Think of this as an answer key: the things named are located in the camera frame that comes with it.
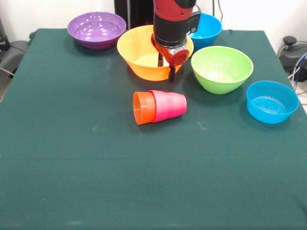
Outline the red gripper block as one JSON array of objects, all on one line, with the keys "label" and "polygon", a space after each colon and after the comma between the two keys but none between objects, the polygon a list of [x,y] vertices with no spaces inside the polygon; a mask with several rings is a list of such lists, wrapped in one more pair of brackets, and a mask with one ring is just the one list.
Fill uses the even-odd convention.
[{"label": "red gripper block", "polygon": [[164,60],[169,64],[169,82],[175,80],[176,66],[182,65],[189,57],[189,50],[187,48],[187,38],[183,40],[178,46],[163,46],[158,43],[155,35],[152,34],[152,44],[158,51],[158,67],[164,65]]}]

